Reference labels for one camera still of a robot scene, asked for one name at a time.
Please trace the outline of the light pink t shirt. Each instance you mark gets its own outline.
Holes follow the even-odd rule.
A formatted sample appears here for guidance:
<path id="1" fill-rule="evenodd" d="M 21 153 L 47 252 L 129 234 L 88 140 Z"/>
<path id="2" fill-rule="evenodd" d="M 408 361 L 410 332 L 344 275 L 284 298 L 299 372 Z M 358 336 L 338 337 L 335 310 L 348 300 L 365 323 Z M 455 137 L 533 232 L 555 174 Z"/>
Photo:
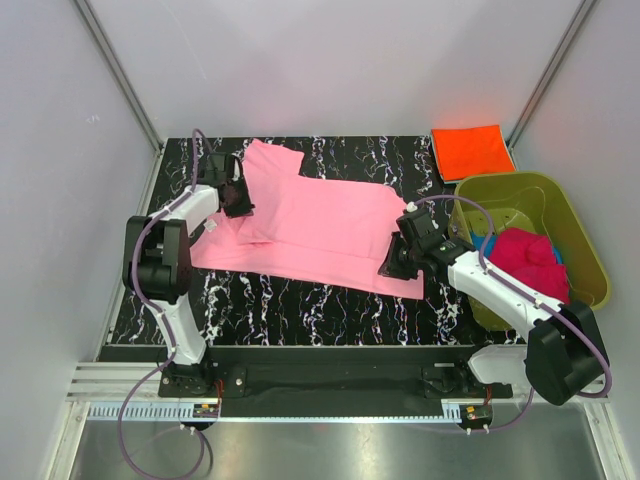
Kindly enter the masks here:
<path id="1" fill-rule="evenodd" d="M 302 153 L 255 139 L 242 165 L 251 215 L 212 215 L 191 248 L 195 267 L 253 272 L 419 300 L 420 277 L 379 275 L 404 200 L 377 183 L 300 175 Z"/>

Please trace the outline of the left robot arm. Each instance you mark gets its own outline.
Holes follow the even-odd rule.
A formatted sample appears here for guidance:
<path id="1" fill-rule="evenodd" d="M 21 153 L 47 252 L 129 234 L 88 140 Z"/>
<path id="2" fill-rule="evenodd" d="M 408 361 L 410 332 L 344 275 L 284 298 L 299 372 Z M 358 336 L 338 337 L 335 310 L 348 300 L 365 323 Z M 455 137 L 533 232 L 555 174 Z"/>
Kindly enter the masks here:
<path id="1" fill-rule="evenodd" d="M 253 213 L 241 161 L 210 153 L 196 165 L 195 183 L 162 209 L 126 223 L 123 283 L 147 307 L 165 339 L 169 361 L 186 366 L 181 384 L 196 396 L 215 386 L 216 372 L 203 362 L 206 344 L 188 299 L 192 280 L 190 235 L 216 213 Z"/>

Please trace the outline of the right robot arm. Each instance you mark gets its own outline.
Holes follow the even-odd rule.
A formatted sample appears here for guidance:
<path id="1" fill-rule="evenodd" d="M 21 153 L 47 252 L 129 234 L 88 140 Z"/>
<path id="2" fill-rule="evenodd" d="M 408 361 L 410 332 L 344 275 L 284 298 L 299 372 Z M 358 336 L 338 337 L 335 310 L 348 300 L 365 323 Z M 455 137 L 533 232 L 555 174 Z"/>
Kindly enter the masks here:
<path id="1" fill-rule="evenodd" d="M 489 384 L 524 385 L 557 406 L 575 396 L 609 393 L 612 372 L 589 306 L 547 296 L 490 263 L 472 244 L 445 238 L 424 207 L 409 204 L 396 223 L 380 275 L 408 281 L 424 274 L 445 282 L 479 300 L 523 340 L 477 350 L 454 371 L 460 393 L 472 397 Z M 601 390 L 589 391 L 598 379 Z"/>

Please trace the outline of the folded orange t shirt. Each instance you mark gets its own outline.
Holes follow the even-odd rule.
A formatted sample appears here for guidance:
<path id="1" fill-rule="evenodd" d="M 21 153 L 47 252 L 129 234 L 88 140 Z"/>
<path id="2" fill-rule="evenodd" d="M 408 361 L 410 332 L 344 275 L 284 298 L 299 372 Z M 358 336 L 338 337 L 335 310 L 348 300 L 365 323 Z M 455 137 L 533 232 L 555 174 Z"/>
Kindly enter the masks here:
<path id="1" fill-rule="evenodd" d="M 516 170 L 499 125 L 433 129 L 431 139 L 436 165 L 445 183 Z"/>

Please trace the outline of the magenta t shirt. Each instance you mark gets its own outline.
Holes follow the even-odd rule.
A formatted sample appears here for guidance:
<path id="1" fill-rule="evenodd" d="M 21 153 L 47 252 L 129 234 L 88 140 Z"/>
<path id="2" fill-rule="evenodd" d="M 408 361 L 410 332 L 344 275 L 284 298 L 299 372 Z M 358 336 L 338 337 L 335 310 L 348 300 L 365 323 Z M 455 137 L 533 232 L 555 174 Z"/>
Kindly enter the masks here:
<path id="1" fill-rule="evenodd" d="M 494 239 L 490 262 L 528 287 L 562 303 L 569 302 L 566 267 L 546 236 L 509 228 Z"/>

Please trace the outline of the olive green plastic bin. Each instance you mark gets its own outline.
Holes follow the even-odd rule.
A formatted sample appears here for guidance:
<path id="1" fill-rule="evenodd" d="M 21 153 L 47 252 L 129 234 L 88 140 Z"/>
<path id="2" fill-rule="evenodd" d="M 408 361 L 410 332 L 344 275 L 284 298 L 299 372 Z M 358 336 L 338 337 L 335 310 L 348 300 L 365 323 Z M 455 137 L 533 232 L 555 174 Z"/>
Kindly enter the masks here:
<path id="1" fill-rule="evenodd" d="M 609 301 L 610 280 L 570 197 L 553 178 L 538 172 L 468 177 L 457 184 L 491 215 L 494 234 L 519 228 L 546 236 L 567 269 L 569 296 L 597 311 Z"/>

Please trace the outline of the black marbled table mat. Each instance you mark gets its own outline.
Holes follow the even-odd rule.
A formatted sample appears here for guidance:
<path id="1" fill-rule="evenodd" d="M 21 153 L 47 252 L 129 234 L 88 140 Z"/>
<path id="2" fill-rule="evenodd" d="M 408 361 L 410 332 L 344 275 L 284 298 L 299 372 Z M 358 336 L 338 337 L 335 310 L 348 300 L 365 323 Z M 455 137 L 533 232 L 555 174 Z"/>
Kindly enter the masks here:
<path id="1" fill-rule="evenodd" d="M 447 192 L 427 136 L 274 137 L 302 152 L 306 177 L 391 186 L 407 201 Z M 423 301 L 254 273 L 196 270 L 190 304 L 207 344 L 260 346 L 513 343 L 473 318 L 469 300 L 430 282 Z"/>

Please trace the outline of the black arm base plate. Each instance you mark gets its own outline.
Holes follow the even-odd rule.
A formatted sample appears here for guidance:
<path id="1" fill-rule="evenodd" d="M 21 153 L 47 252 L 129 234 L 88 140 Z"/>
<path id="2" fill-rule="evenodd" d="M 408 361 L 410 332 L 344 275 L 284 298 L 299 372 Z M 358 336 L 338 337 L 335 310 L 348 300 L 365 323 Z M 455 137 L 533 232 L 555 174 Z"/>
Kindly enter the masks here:
<path id="1" fill-rule="evenodd" d="M 213 347 L 203 368 L 162 374 L 165 398 L 221 401 L 225 420 L 418 420 L 442 414 L 444 400 L 509 399 L 485 386 L 466 346 Z"/>

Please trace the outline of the aluminium frame rail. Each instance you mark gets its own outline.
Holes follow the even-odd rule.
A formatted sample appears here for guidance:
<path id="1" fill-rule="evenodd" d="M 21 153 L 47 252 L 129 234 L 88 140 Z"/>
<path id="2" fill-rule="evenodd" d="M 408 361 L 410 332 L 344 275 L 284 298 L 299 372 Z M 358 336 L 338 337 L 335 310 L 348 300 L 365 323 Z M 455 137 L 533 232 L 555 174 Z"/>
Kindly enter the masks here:
<path id="1" fill-rule="evenodd" d="M 155 368 L 151 363 L 82 362 L 76 366 L 68 387 L 68 401 L 101 401 L 124 399 L 126 394 L 145 375 Z M 161 373 L 154 373 L 134 394 L 137 399 L 159 398 L 158 391 L 164 381 Z M 589 384 L 588 393 L 596 393 L 604 386 L 604 375 Z"/>

